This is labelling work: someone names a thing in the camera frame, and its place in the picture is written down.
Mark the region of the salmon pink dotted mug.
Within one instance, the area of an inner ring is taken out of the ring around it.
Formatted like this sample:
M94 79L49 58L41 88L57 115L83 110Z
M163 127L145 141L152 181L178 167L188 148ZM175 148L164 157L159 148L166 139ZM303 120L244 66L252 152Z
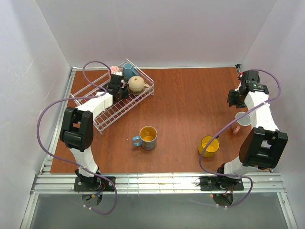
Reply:
M249 114L245 114L245 112L238 112L235 115L236 122L231 125L231 129L233 134L237 134L238 132L245 129L247 126L251 125L251 118Z

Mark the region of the light pink faceted mug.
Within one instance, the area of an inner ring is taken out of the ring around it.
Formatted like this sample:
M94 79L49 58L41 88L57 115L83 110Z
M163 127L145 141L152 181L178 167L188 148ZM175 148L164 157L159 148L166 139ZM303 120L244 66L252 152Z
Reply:
M120 68L118 66L111 66L110 67L110 73L117 73L120 72Z

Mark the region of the blue mug with yellow inside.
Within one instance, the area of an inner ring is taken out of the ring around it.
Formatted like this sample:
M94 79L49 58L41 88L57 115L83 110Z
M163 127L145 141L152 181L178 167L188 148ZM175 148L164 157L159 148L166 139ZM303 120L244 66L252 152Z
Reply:
M143 127L138 136L132 139L134 146L141 146L144 150L153 150L157 146L157 130L152 126Z

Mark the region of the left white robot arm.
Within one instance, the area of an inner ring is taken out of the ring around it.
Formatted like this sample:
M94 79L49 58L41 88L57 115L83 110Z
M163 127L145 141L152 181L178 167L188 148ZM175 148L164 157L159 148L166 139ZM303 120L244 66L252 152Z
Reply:
M97 183L99 167L91 151L93 142L93 121L111 107L113 103L128 98L128 87L124 85L122 72L111 74L106 91L100 90L92 98L76 108L68 107L64 112L60 140L72 152L78 169L75 171L81 182L94 186Z

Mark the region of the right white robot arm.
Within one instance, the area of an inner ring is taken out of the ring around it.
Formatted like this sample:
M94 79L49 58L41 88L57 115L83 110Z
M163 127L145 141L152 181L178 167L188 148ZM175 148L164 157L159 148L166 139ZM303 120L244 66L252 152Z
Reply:
M288 142L288 135L276 126L270 109L269 91L260 83L259 70L244 71L238 88L230 90L229 106L246 107L251 131L242 143L239 156L222 164L218 172L237 179L256 169L275 168Z

